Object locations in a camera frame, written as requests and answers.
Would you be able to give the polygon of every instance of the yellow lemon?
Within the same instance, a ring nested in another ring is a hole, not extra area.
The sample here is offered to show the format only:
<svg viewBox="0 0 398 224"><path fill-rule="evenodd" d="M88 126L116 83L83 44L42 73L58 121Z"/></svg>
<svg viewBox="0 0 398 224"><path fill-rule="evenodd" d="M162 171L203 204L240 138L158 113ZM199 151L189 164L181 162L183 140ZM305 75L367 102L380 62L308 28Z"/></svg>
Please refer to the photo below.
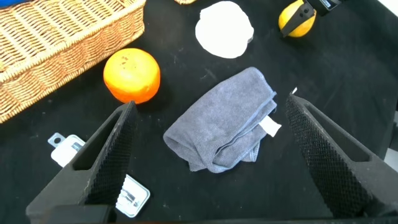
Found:
<svg viewBox="0 0 398 224"><path fill-rule="evenodd" d="M282 30L285 27L286 23L289 19L294 15L294 13L299 9L299 7L304 4L302 0L297 0L287 6L279 16L279 28ZM309 20L303 22L296 29L294 29L289 36L290 37L302 37L307 34L312 28L313 23L315 22L315 16L317 12L315 11L315 15L311 17Z"/></svg>

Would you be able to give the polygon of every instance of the towel tag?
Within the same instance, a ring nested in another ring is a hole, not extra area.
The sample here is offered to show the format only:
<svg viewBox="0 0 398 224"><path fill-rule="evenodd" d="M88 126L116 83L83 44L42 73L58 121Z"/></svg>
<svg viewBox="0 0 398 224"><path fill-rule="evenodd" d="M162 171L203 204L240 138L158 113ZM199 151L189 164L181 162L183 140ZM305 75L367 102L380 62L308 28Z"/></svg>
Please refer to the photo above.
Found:
<svg viewBox="0 0 398 224"><path fill-rule="evenodd" d="M259 125L263 128L263 130L272 137L275 137L279 128L282 125L276 123L269 116L266 116L262 121L260 121Z"/></svg>

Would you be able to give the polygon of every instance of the wicker basket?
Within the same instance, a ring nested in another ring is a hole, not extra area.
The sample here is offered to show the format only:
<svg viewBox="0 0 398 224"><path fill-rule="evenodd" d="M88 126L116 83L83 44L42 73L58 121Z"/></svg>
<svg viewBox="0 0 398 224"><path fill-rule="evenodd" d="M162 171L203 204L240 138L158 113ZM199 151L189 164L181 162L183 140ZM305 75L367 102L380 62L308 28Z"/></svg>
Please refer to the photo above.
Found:
<svg viewBox="0 0 398 224"><path fill-rule="evenodd" d="M35 0L0 10L0 123L144 32L145 0Z"/></svg>
<svg viewBox="0 0 398 224"><path fill-rule="evenodd" d="M196 0L174 0L176 2L178 2L179 4L191 4Z"/></svg>

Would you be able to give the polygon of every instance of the black table surface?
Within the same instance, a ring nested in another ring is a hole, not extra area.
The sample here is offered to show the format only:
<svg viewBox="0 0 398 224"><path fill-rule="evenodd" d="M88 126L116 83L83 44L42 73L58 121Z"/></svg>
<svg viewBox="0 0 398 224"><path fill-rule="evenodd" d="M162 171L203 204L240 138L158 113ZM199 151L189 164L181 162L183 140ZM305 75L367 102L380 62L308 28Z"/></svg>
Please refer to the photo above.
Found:
<svg viewBox="0 0 398 224"><path fill-rule="evenodd" d="M128 173L151 196L136 220L331 217L292 139L285 99L297 86L298 96L384 156L398 99L397 18L375 0L348 1L318 17L305 37L282 39L278 16L292 1L236 0L254 39L243 56L228 60L195 38L200 10L215 2L148 0L146 31L128 45L152 54L162 72L158 94L138 106L140 131ZM104 63L0 125L0 223L27 223L26 206L60 171L47 143L53 133L86 141L121 105L103 83ZM250 66L277 92L271 117L281 130L262 140L255 163L222 174L190 172L163 133L204 93ZM119 213L119 220L129 219Z"/></svg>

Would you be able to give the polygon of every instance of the gray towel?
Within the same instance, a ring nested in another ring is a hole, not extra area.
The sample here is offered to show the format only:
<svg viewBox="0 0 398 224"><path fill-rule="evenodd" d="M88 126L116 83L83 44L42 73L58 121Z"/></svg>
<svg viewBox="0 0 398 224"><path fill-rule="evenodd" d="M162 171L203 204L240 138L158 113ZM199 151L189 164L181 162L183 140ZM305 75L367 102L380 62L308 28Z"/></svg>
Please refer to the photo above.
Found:
<svg viewBox="0 0 398 224"><path fill-rule="evenodd" d="M255 162L266 136L258 124L276 108L275 95L258 69L247 68L204 94L163 139L191 171L220 173Z"/></svg>

